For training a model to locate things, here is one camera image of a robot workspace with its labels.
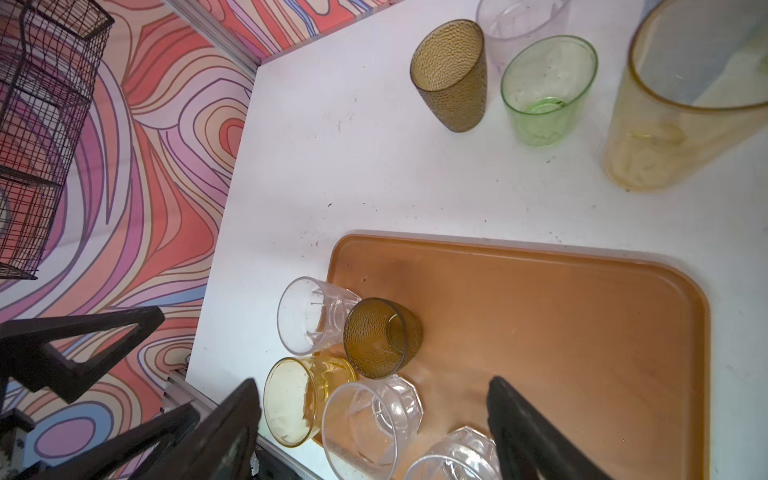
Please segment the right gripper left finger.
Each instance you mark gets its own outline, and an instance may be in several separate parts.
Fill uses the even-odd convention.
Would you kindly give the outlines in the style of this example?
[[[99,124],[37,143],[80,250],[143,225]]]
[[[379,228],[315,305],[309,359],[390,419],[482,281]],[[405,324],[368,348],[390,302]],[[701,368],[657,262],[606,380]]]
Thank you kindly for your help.
[[[251,479],[262,410],[254,379],[244,380],[221,403],[179,377],[168,379],[163,405],[190,403],[196,427],[139,479]]]

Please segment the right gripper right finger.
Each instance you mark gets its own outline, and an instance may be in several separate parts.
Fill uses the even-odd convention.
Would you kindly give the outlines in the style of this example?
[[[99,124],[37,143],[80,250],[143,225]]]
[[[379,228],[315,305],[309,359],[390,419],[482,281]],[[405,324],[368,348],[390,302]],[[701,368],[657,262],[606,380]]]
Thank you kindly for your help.
[[[608,477],[502,377],[491,379],[486,405],[503,479]]]

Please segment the yellow short plastic glass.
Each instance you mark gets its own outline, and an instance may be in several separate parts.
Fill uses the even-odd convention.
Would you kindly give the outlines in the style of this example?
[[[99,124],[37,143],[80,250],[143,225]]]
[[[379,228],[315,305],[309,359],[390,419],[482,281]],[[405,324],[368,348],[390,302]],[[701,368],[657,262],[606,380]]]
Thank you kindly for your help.
[[[358,375],[344,358],[328,355],[286,357],[270,370],[264,387],[263,413],[272,437],[297,447],[321,430],[328,399]]]

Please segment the brown plastic tray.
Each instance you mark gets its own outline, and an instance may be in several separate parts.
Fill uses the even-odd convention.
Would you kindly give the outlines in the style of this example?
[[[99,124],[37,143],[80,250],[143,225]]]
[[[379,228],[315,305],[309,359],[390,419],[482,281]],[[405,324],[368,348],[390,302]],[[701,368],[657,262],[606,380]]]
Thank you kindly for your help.
[[[402,376],[424,417],[397,478],[448,432],[487,430],[496,376],[615,479],[709,477],[710,308],[679,270],[632,256],[350,234],[327,277],[423,324]]]

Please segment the clear faceted glass front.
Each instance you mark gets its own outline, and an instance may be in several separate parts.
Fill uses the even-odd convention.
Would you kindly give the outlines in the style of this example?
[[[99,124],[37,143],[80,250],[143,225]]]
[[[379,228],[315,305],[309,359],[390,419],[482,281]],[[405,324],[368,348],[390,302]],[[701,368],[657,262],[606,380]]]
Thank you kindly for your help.
[[[340,479],[392,479],[420,430],[416,387],[392,375],[336,389],[322,418],[322,444]]]

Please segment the clear faceted glass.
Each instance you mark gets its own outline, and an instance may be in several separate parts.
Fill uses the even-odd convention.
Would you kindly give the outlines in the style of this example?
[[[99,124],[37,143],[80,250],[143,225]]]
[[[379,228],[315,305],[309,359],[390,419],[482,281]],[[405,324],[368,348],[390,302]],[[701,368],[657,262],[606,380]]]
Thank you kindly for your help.
[[[392,375],[336,389],[322,418],[322,444],[340,479],[392,479],[420,430],[416,387]]]
[[[293,280],[277,309],[283,346],[305,356],[341,343],[346,319],[361,300],[356,293],[326,281],[308,276]]]

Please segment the brown short glass front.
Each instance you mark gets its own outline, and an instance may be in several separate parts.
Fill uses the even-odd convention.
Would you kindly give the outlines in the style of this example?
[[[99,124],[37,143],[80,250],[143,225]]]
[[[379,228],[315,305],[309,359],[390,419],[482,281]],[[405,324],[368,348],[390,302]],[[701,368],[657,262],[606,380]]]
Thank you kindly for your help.
[[[399,372],[419,351],[421,320],[411,310],[382,298],[366,298],[347,315],[343,347],[357,373],[382,379]]]

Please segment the green short glass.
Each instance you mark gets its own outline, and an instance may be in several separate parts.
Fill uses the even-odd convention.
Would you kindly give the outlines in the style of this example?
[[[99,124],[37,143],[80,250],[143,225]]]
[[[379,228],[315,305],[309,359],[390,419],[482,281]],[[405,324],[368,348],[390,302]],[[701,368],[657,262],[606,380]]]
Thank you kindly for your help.
[[[517,138],[532,147],[561,142],[575,128],[598,69],[596,49],[578,36],[550,36],[522,50],[500,85]]]

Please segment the brown tall glass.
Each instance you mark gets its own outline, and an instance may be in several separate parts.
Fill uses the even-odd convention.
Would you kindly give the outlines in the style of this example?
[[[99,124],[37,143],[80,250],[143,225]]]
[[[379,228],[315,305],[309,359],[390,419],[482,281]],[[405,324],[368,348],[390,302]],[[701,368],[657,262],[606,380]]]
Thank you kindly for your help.
[[[466,132],[483,118],[487,61],[484,34],[476,22],[456,19],[432,30],[416,48],[409,73],[421,98],[447,129]]]

